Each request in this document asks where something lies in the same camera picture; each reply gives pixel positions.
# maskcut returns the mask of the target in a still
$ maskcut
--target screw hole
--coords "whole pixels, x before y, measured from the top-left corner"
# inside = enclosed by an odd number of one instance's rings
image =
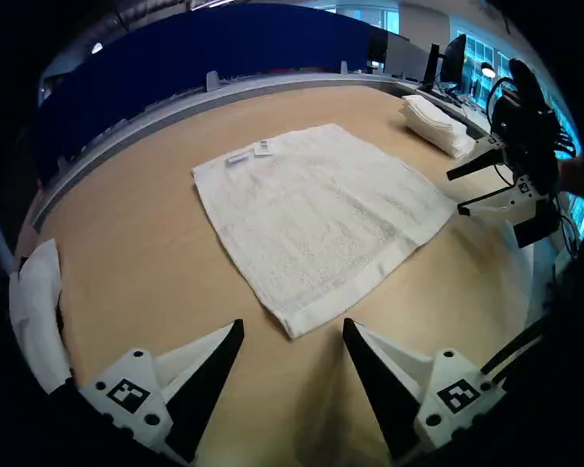
[[[158,415],[155,413],[148,413],[145,415],[145,423],[148,425],[157,425],[160,423],[160,417],[158,417]]]
[[[121,428],[119,428],[119,431],[121,431],[126,436],[134,437],[134,431],[132,431],[132,428],[121,427]]]
[[[442,418],[437,413],[433,413],[432,415],[429,415],[429,416],[426,417],[426,424],[429,427],[436,427],[441,422],[442,422]]]
[[[454,430],[452,432],[452,439],[454,440],[454,439],[456,439],[458,437],[461,437],[464,434],[465,434],[465,428],[462,428],[462,427],[461,428],[457,428],[456,430]]]

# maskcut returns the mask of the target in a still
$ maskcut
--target blue wall panel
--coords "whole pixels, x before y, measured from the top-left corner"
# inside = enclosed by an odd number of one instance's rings
[[[57,159],[157,101],[220,78],[284,68],[365,69],[386,32],[361,21],[292,5],[228,5],[171,16],[92,55],[44,101],[32,125],[42,183]]]

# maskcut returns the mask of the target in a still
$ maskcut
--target lamp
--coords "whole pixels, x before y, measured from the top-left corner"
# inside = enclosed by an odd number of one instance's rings
[[[485,61],[482,62],[482,65],[480,66],[480,70],[482,71],[482,74],[485,75],[486,77],[491,78],[491,79],[495,78],[495,70],[487,62],[485,62]]]

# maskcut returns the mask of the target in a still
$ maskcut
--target wooden table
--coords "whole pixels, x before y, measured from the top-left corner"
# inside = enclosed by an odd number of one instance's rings
[[[245,342],[199,446],[199,465],[389,465],[342,342],[344,317],[423,353],[451,346],[482,364],[522,329],[531,249],[518,250],[505,227],[454,215],[360,303],[290,341],[226,256],[191,169],[260,139],[334,122],[454,199],[501,186],[493,170],[448,182],[454,161],[404,127],[401,106],[360,86],[243,100],[146,137],[75,186],[40,241],[58,244],[77,382],[131,347],[158,355],[243,318]]]

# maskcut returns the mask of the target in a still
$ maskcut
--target white cloth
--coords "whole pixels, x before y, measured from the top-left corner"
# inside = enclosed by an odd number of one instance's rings
[[[19,274],[10,275],[11,325],[28,366],[49,394],[71,377],[56,323],[61,268],[54,240],[33,252]]]
[[[414,94],[405,96],[400,113],[406,126],[422,138],[458,159],[470,153],[474,140],[466,133],[466,126],[442,112],[433,103]]]
[[[192,172],[229,256],[292,338],[353,306],[455,208],[411,167],[337,125],[270,139],[272,156],[256,157],[254,145]]]

